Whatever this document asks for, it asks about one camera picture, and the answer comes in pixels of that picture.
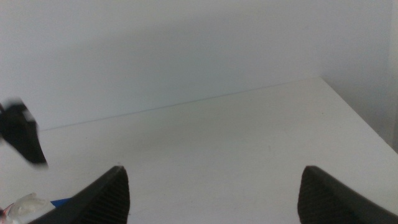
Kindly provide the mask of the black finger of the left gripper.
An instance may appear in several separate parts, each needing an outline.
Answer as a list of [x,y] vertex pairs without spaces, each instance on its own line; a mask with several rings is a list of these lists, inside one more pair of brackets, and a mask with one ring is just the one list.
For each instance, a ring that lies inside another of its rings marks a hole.
[[30,165],[48,167],[39,142],[37,122],[21,100],[10,100],[1,105],[1,139]]

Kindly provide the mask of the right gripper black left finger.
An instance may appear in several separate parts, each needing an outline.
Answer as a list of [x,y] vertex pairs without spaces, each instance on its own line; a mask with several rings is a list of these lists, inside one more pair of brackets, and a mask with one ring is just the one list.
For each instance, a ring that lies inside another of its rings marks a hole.
[[33,224],[126,224],[130,209],[129,180],[114,166],[61,206]]

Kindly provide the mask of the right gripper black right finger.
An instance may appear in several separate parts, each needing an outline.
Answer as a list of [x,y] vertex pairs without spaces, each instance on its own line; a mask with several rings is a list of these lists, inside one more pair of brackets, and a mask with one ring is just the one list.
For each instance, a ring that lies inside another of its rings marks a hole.
[[301,223],[397,223],[397,215],[317,166],[303,170],[297,211]]

